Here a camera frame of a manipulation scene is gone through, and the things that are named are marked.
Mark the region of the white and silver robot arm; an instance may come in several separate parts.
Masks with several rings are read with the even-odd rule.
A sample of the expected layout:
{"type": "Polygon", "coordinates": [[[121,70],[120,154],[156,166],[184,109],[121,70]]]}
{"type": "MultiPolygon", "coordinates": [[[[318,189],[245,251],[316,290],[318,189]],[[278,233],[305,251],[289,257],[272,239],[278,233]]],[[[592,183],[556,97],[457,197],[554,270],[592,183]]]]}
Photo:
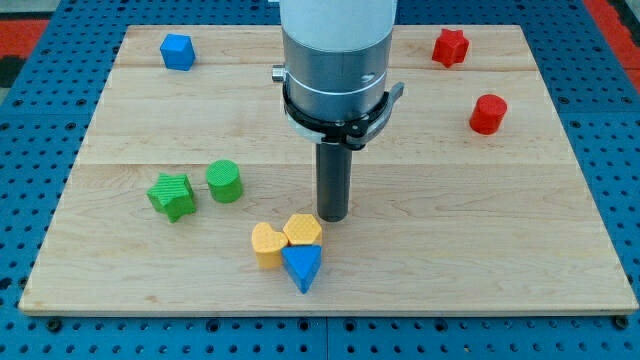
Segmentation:
{"type": "Polygon", "coordinates": [[[315,143],[364,144],[386,125],[403,85],[386,91],[395,0],[281,0],[283,100],[315,143]]]}

